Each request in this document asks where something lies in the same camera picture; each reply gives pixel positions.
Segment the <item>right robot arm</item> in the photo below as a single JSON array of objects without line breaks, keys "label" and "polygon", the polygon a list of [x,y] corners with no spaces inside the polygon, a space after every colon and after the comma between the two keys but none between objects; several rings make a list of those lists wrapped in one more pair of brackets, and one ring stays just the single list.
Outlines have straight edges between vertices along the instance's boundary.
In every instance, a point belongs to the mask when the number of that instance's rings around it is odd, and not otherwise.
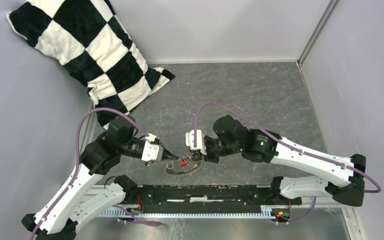
[{"label": "right robot arm", "polygon": [[269,131],[247,129],[230,115],[213,124],[217,138],[204,135],[198,129],[185,133],[185,144],[199,160],[218,163],[220,157],[234,154],[253,163],[268,163],[295,168],[310,174],[306,177],[274,177],[269,199],[282,204],[287,199],[301,197],[331,197],[351,207],[361,207],[364,201],[366,157],[354,154],[340,157],[296,144]]}]

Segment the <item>red plastic tag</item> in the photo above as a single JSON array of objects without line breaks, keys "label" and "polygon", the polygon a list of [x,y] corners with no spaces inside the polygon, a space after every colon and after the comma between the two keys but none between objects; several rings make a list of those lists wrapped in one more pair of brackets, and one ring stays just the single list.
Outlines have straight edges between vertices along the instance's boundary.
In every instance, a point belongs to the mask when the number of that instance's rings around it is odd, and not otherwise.
[{"label": "red plastic tag", "polygon": [[181,164],[180,164],[180,166],[181,166],[182,168],[184,168],[184,167],[186,167],[188,164],[189,164],[189,159],[188,159],[188,158],[183,158],[183,159],[181,160]]}]

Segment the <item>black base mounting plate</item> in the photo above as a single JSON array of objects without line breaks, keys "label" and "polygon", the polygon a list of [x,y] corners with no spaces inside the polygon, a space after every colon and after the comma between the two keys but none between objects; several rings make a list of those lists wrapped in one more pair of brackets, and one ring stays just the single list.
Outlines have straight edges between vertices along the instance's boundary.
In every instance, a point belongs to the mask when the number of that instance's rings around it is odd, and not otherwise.
[{"label": "black base mounting plate", "polygon": [[142,185],[127,191],[123,206],[144,207],[146,214],[245,214],[262,206],[301,205],[265,185]]}]

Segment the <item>black white checkered pillow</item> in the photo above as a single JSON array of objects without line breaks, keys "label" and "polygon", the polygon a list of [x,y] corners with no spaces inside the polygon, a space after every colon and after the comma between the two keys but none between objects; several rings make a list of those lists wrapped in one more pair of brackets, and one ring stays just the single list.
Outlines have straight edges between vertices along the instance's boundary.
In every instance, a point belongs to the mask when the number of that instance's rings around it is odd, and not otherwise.
[{"label": "black white checkered pillow", "polygon": [[105,129],[175,75],[147,64],[108,0],[28,0],[7,15],[13,31],[87,88]]}]

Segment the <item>aluminium rail frame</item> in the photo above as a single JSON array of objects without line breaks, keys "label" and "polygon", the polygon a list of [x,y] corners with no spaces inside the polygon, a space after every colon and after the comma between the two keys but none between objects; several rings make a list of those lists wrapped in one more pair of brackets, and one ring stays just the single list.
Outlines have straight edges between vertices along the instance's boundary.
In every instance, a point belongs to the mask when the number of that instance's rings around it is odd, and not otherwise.
[{"label": "aluminium rail frame", "polygon": [[[103,185],[93,185],[87,193],[82,197],[82,199],[79,201],[79,204],[83,204],[90,199],[92,199],[97,194],[101,193],[104,190]],[[314,201],[313,196],[306,196],[301,197],[301,203],[294,203],[293,208],[309,208]],[[273,207],[273,208],[280,208],[280,207],[286,207],[286,204],[271,204],[271,203],[261,203],[262,207]],[[324,195],[324,196],[317,196],[316,197],[316,204],[315,208],[322,208],[322,209],[330,209],[330,208],[355,208],[355,206],[348,206],[342,203],[339,203],[335,201],[331,195]]]}]

